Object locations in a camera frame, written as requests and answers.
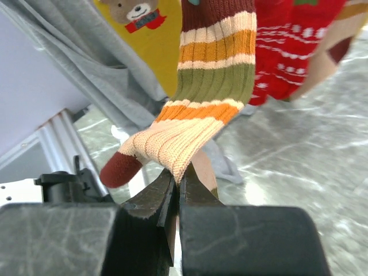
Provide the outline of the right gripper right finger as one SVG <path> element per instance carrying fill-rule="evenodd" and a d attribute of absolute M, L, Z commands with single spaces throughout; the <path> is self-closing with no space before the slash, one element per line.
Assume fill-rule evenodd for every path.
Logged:
<path fill-rule="evenodd" d="M 330 275 L 316 226 L 301 208 L 221 203 L 189 166 L 180 184 L 184 275 Z"/>

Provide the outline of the red snowflake christmas sock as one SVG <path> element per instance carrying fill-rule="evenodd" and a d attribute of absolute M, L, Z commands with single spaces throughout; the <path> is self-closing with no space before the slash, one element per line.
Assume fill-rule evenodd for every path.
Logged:
<path fill-rule="evenodd" d="M 344 1 L 255 1 L 256 75 L 250 105 L 286 99 L 308 75 L 309 59 Z"/>

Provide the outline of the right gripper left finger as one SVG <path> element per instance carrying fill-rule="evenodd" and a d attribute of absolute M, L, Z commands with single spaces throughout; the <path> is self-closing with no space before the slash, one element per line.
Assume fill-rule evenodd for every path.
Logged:
<path fill-rule="evenodd" d="M 164 170 L 114 202 L 1 207 L 2 275 L 168 275 L 175 240 L 175 184 Z"/>

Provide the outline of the striped brown orange sock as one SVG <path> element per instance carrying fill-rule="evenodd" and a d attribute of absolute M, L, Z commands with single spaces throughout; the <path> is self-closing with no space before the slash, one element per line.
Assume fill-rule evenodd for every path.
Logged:
<path fill-rule="evenodd" d="M 178 86 L 152 125 L 125 141 L 101 182 L 128 183 L 156 161 L 180 182 L 193 156 L 248 103 L 254 87 L 254 1 L 183 1 Z"/>

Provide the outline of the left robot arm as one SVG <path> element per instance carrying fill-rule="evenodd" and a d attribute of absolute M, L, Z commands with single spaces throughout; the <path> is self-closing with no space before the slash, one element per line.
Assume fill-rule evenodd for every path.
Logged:
<path fill-rule="evenodd" d="M 108 202 L 112 196 L 103 192 L 93 172 L 81 169 L 80 158 L 74 156 L 73 174 L 57 171 L 41 174 L 36 179 L 1 184 L 1 206 L 20 203 Z"/>

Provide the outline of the yellow bear sock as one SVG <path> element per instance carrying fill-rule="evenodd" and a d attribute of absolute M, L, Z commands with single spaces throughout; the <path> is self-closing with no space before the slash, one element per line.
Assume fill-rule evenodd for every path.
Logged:
<path fill-rule="evenodd" d="M 179 1 L 95 1 L 96 8 L 156 76 L 163 91 L 177 88 L 179 35 L 182 26 Z"/>

